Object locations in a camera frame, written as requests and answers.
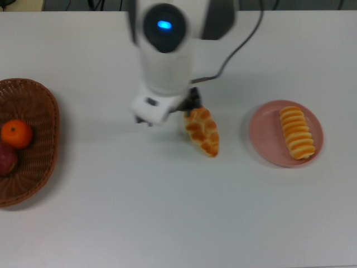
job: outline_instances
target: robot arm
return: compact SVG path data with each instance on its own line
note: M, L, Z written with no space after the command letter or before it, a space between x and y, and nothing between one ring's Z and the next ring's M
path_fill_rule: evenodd
M143 72L132 106L137 122L161 125L171 112L200 105L197 90L190 89L192 40L218 40L234 19L234 0L130 1L132 40Z

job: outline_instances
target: pastry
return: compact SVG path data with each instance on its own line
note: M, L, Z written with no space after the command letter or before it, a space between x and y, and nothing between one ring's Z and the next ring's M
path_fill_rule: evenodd
M307 159L315 153L310 129L299 107L288 106L281 109L280 122L285 143L294 159Z
M211 113L201 106L192 110L189 116L185 114L184 121L191 141L206 155L216 157L219 151L219 135Z

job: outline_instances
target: apple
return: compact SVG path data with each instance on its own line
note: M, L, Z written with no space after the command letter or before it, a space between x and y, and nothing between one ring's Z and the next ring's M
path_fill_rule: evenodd
M11 145L0 142L0 176L8 175L17 165L17 153Z

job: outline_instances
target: braided bread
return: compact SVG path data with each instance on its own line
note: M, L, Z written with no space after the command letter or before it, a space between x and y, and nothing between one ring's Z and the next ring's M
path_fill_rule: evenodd
M315 153L310 129L299 107L288 106L283 108L280 111L280 122L285 143L294 159L307 159Z

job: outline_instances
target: orange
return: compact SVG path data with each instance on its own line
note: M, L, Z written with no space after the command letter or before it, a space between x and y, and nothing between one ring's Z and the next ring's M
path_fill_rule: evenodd
M11 120L1 129L1 140L16 149L26 148L32 140L33 132L26 122L22 120Z

